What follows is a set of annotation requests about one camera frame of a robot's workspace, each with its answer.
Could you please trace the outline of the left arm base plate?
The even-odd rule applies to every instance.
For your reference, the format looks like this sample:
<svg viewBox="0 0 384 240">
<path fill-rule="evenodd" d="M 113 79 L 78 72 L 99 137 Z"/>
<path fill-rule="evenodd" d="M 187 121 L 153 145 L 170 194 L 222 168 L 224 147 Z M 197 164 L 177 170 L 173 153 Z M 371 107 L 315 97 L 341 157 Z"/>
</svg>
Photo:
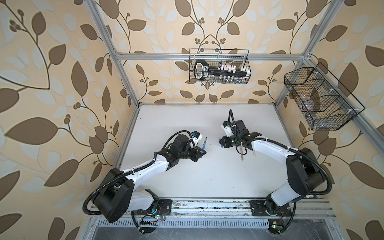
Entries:
<svg viewBox="0 0 384 240">
<path fill-rule="evenodd" d="M 137 210 L 137 215 L 150 215 L 150 216 L 168 216 L 172 211 L 171 199 L 155 200 L 147 210 Z"/>
</svg>

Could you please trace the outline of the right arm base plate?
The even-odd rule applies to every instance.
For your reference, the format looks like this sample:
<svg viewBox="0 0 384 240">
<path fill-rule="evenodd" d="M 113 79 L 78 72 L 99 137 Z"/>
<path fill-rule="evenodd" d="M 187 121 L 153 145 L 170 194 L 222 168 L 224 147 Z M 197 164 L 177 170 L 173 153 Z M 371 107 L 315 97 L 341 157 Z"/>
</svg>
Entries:
<svg viewBox="0 0 384 240">
<path fill-rule="evenodd" d="M 249 201 L 252 216 L 254 217 L 291 217 L 291 207 L 289 204 L 283 206 L 276 205 L 272 200 Z"/>
</svg>

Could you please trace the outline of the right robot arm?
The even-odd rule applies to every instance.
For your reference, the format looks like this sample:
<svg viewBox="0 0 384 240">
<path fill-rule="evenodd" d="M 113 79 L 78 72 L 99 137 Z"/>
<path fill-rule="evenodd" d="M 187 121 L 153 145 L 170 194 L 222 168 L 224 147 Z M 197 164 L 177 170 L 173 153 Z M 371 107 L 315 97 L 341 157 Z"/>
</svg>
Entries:
<svg viewBox="0 0 384 240">
<path fill-rule="evenodd" d="M 223 122 L 222 129 L 226 133 L 220 139 L 223 148 L 234 147 L 242 157 L 248 151 L 260 152 L 286 168 L 286 182 L 265 198 L 262 209 L 266 214 L 276 216 L 283 207 L 295 204 L 308 195 L 322 196 L 331 192 L 331 177 L 311 150 L 291 148 L 258 132 L 249 132 L 242 120 L 235 120 L 232 110 L 229 110 L 228 120 Z"/>
</svg>

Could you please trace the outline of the blue fountain pen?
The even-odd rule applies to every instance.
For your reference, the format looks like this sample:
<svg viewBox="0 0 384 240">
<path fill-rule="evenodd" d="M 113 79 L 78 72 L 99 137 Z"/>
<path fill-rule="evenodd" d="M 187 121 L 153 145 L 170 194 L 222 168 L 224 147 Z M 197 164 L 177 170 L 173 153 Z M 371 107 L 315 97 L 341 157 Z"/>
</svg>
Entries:
<svg viewBox="0 0 384 240">
<path fill-rule="evenodd" d="M 207 142 L 207 138 L 208 138 L 208 137 L 206 137 L 206 138 L 205 138 L 205 140 L 204 140 L 204 143 L 203 143 L 203 148 L 202 148 L 203 150 L 205 150 L 205 147 L 206 147 L 206 142 Z"/>
</svg>

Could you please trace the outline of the beige fountain pen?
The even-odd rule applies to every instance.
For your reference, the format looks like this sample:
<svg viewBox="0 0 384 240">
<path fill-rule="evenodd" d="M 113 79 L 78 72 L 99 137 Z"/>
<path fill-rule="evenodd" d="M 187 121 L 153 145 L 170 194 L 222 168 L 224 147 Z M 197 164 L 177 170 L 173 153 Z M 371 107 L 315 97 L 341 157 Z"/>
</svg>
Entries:
<svg viewBox="0 0 384 240">
<path fill-rule="evenodd" d="M 244 151 L 243 151 L 243 145 L 240 146 L 240 153 L 241 153 L 241 160 L 244 161 Z"/>
</svg>

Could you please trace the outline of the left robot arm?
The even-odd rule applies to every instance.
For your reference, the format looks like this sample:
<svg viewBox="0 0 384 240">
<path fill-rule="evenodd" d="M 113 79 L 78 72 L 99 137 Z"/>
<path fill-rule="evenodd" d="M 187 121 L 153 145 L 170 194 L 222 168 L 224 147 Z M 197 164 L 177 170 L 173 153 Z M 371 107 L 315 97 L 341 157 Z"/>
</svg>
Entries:
<svg viewBox="0 0 384 240">
<path fill-rule="evenodd" d="M 173 134 L 162 149 L 154 152 L 151 160 L 127 170 L 111 169 L 100 186 L 84 201 L 86 215 L 104 216 L 114 223 L 126 212 L 156 212 L 159 198 L 150 189 L 141 192 L 137 188 L 151 178 L 175 167 L 180 160 L 197 162 L 207 152 L 198 147 L 203 136 L 197 132 L 181 130 Z"/>
</svg>

